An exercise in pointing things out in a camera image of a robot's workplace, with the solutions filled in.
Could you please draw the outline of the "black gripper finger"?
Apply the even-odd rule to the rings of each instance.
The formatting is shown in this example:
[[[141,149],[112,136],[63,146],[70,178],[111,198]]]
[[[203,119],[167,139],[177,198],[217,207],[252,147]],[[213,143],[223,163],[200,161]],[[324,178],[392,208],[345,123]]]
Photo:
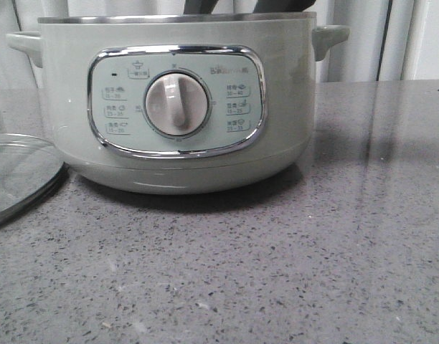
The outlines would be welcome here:
[[[315,3],[316,0],[258,0],[253,13],[302,12]]]
[[[186,0],[183,14],[211,14],[218,0]]]

